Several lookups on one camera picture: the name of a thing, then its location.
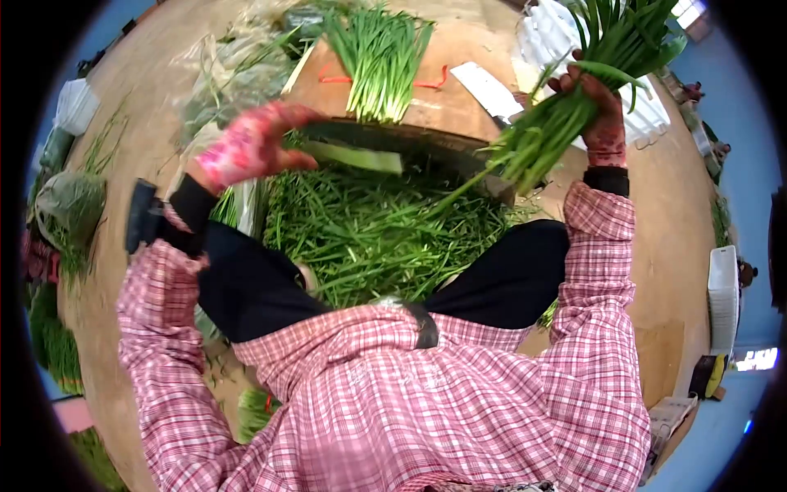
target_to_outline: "pink glove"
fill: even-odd
[[[320,120],[325,117],[306,106],[270,102],[237,117],[219,141],[194,160],[213,192],[284,169],[317,169],[314,157],[300,150],[284,150],[281,141],[289,130]]]

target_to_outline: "table surface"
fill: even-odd
[[[486,28],[462,22],[438,24],[416,80],[436,82],[442,77],[444,65],[450,70],[474,61],[515,91],[516,78],[509,49],[500,36]],[[315,46],[286,99],[318,109],[333,118],[352,118],[345,111],[350,83],[321,83],[318,75],[323,69],[326,77],[345,75],[324,39]],[[414,88],[413,99],[401,124],[486,142],[500,134],[489,114],[450,72],[438,89]]]

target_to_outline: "black pants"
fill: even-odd
[[[231,342],[248,342],[331,307],[302,288],[298,268],[283,253],[223,224],[205,238],[210,267],[199,275],[199,303]],[[509,229],[424,307],[488,326],[518,330],[535,323],[565,277],[568,235],[556,220]]]

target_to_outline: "yellow object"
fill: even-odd
[[[541,73],[538,71],[538,68],[518,58],[511,59],[511,67],[514,69],[516,85],[519,87],[519,90],[529,94],[536,86],[538,77],[541,75]],[[535,95],[533,104],[538,104],[539,102],[543,101],[544,98],[544,90],[540,89]]]
[[[714,391],[722,383],[722,376],[724,375],[724,354],[720,353],[716,356],[716,362],[713,364],[713,372],[711,378],[708,380],[708,385],[705,387],[705,397],[710,398],[713,396]]]

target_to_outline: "kitchen knife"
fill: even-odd
[[[511,117],[524,110],[500,80],[495,79],[474,61],[451,68],[451,73],[481,104],[501,130],[511,126]]]

